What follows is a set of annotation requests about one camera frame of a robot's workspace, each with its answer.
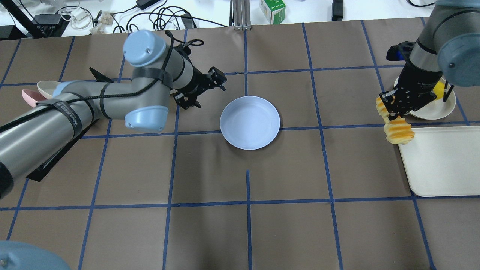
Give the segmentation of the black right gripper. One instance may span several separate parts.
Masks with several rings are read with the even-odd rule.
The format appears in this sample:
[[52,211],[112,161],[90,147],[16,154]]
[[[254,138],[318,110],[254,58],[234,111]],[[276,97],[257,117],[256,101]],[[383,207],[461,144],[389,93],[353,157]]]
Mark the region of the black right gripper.
[[428,71],[406,62],[394,87],[379,94],[388,119],[403,118],[432,102],[437,97],[433,88],[442,76],[442,71]]

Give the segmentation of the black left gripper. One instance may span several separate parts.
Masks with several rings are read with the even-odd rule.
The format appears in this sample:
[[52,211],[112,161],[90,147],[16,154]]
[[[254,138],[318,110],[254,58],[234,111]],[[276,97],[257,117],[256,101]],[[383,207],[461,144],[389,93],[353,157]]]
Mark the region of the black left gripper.
[[216,67],[211,67],[206,74],[202,74],[194,67],[190,82],[185,87],[177,89],[174,100],[178,106],[185,110],[190,107],[201,108],[198,97],[206,90],[214,88],[226,91],[225,82],[227,82],[225,74]]

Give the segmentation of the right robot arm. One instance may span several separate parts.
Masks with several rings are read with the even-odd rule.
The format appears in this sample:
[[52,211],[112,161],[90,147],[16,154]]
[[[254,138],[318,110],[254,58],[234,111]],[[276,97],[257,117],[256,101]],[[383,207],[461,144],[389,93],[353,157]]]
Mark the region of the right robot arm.
[[392,90],[377,98],[382,116],[392,121],[423,108],[436,98],[441,77],[455,87],[479,85],[479,6],[478,0],[439,0],[415,42],[389,48],[386,59],[405,65]]

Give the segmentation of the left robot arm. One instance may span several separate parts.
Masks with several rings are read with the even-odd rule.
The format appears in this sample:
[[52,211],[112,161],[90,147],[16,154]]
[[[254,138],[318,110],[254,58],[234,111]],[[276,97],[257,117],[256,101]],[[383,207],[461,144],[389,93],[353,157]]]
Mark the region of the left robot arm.
[[99,119],[124,120],[129,129],[161,133],[169,113],[170,92],[183,109],[198,107],[206,90],[224,89],[225,74],[216,67],[201,73],[192,64],[189,46],[194,39],[174,45],[149,30],[130,34],[123,45],[125,60],[134,67],[131,82],[68,81],[60,83],[51,99],[3,125],[0,136],[1,196],[16,180],[26,177]]

